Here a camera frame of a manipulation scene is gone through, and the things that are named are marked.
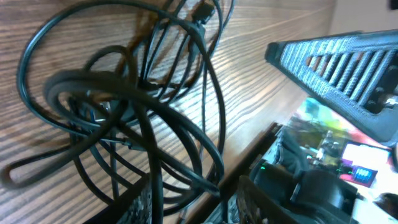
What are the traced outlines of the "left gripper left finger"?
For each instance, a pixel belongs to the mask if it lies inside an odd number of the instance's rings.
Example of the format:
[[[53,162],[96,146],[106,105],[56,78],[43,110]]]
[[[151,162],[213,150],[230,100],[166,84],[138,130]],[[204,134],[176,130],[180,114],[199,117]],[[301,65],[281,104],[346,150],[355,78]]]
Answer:
[[[152,192],[147,174],[84,224],[145,224],[151,219]]]

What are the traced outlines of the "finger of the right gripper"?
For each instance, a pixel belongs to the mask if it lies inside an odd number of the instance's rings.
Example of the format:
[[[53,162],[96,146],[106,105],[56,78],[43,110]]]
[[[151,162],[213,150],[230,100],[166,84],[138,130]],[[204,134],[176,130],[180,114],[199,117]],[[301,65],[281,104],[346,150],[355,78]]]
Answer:
[[[397,31],[271,42],[265,60],[384,146],[397,143]]]

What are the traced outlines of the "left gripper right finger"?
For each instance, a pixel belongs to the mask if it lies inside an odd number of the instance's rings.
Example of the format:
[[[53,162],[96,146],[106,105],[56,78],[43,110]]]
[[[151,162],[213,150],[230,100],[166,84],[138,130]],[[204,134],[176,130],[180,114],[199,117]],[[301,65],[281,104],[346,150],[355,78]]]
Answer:
[[[248,176],[239,177],[237,188],[239,223],[298,224],[275,204]]]

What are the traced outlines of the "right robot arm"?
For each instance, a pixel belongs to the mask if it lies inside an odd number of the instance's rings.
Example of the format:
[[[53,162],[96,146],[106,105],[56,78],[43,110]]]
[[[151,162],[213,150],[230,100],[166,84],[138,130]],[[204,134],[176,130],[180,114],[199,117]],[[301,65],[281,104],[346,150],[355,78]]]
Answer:
[[[349,32],[273,42],[265,59],[320,103],[397,157],[397,31]],[[285,172],[257,166],[239,180],[240,218],[248,223],[389,223],[397,197],[367,202],[325,169]]]

